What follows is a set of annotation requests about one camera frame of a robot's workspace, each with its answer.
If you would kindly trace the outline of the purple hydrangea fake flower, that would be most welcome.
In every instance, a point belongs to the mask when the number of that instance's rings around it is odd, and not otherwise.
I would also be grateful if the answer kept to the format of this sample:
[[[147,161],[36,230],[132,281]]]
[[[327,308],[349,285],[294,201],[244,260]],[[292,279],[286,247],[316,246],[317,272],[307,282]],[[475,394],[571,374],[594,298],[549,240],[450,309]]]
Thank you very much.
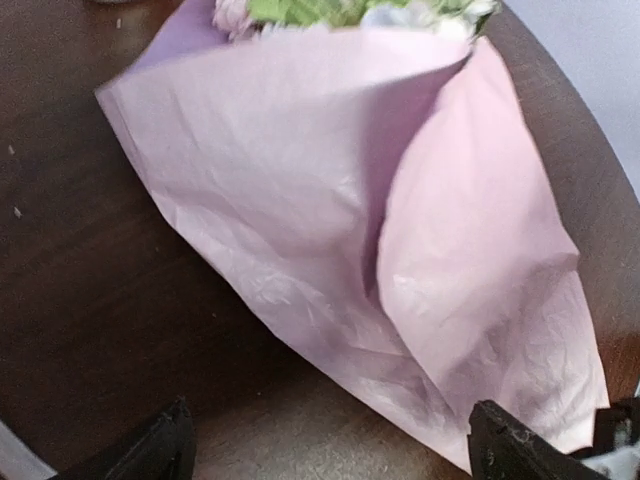
[[[473,40],[499,8],[498,1],[217,1],[212,25],[231,41],[313,28],[369,27]]]

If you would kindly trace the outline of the pink purple wrapping paper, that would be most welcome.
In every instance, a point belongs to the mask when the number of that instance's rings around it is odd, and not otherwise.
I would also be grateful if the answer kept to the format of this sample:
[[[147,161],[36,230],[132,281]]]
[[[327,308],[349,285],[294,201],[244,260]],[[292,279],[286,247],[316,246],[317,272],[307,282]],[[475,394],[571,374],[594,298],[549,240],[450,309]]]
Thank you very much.
[[[97,100],[164,219],[281,341],[467,468],[492,400],[552,446],[608,403],[593,322],[493,45],[228,44],[185,2]]]

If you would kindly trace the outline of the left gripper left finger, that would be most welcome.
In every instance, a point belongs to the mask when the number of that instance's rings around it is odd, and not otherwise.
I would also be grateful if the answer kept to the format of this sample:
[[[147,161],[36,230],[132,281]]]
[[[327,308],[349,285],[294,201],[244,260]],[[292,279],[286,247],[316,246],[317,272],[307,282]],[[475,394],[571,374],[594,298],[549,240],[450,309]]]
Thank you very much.
[[[179,397],[115,443],[56,474],[56,479],[155,480],[193,478],[193,417]]]

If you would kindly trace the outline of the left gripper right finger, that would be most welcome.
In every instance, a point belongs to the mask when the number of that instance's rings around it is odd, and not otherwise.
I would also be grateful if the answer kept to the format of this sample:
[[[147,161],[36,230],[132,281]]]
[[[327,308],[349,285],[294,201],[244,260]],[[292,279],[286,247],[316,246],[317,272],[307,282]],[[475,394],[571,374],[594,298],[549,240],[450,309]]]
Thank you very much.
[[[604,476],[556,450],[491,400],[469,417],[471,475],[476,480],[598,480]]]

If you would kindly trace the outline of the beige ribbon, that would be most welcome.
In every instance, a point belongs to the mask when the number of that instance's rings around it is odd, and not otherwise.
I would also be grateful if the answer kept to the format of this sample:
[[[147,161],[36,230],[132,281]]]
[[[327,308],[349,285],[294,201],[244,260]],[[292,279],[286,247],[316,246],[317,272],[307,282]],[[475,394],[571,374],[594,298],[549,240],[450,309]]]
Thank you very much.
[[[3,422],[0,423],[0,471],[1,478],[6,480],[45,480],[58,474]]]

